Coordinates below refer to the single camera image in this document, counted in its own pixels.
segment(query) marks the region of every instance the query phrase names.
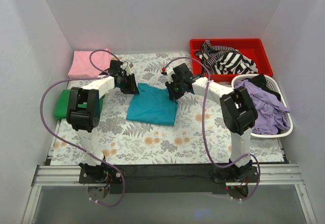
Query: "zebra print garment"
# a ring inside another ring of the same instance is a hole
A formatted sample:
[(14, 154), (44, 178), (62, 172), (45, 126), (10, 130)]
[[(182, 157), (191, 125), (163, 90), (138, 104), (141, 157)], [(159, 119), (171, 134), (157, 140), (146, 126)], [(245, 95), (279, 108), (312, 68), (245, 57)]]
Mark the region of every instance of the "zebra print garment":
[(195, 52), (195, 55), (212, 74), (258, 73), (255, 62), (242, 55), (239, 50), (222, 45), (211, 45), (210, 40), (206, 40), (201, 51)]

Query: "laundry basket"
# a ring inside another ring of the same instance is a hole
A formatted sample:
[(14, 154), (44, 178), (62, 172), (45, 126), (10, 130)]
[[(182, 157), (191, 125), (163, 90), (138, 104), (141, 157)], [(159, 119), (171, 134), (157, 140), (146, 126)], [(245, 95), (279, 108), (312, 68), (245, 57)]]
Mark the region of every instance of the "laundry basket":
[[(232, 88), (235, 88), (235, 83), (237, 80), (245, 80), (245, 79), (249, 79), (249, 78), (252, 78), (252, 77), (255, 77), (257, 76), (258, 74), (246, 74), (246, 75), (238, 75), (236, 76), (233, 80), (232, 80)], [(286, 106), (286, 103), (284, 101), (284, 98), (282, 96), (282, 93), (279, 89), (279, 86), (278, 84), (276, 83), (276, 81), (265, 75), (265, 78), (266, 78), (266, 82), (267, 82), (267, 88), (269, 88), (270, 90), (272, 91), (275, 91), (275, 92), (278, 92), (281, 96), (281, 102)], [(284, 115), (284, 122), (286, 123), (286, 125), (290, 126), (290, 128), (288, 130), (280, 130), (280, 133), (279, 134), (276, 134), (276, 135), (259, 135), (259, 134), (251, 134), (252, 136), (254, 137), (257, 137), (257, 138), (281, 138), (281, 137), (285, 137), (285, 136), (288, 136), (292, 131), (293, 131), (293, 128), (294, 128), (294, 125), (293, 125), (293, 121), (291, 119), (291, 116), (289, 113), (285, 113)]]

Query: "green folded cloth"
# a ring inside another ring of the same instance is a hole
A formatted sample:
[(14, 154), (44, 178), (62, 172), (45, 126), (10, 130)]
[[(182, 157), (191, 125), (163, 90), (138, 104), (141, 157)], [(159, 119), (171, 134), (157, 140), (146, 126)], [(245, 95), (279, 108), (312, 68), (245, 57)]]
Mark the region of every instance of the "green folded cloth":
[[(55, 109), (54, 109), (54, 117), (57, 121), (67, 117), (68, 103), (69, 103), (69, 95), (70, 90), (65, 89), (62, 91), (60, 98), (58, 99)], [(100, 110), (102, 112), (103, 108), (103, 99), (105, 96), (100, 99)], [(79, 107), (86, 108), (87, 104), (78, 105)]]

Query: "gray floor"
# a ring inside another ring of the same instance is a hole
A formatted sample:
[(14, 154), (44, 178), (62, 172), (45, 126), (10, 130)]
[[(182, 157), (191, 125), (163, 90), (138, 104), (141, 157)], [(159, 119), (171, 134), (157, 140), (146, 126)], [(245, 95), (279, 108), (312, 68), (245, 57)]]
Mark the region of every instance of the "gray floor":
[[(108, 196), (113, 203), (119, 195)], [(239, 204), (210, 193), (126, 194), (114, 208), (87, 187), (42, 187), (35, 223), (306, 223), (294, 185), (262, 185)]]

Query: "white wall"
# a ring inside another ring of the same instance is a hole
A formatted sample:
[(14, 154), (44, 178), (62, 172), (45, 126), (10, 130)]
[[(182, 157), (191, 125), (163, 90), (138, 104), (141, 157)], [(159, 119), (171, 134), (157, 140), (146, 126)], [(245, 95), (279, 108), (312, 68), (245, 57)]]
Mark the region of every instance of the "white wall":
[[(0, 0), (0, 13), (0, 222), (21, 223), (36, 166), (51, 141), (40, 98), (66, 76), (72, 51), (45, 0)], [(48, 118), (60, 90), (49, 95)]]
[(280, 0), (46, 0), (73, 49), (189, 50), (192, 38), (261, 37)]
[(262, 41), (294, 131), (282, 140), (298, 163), (316, 218), (325, 222), (325, 0), (281, 0)]

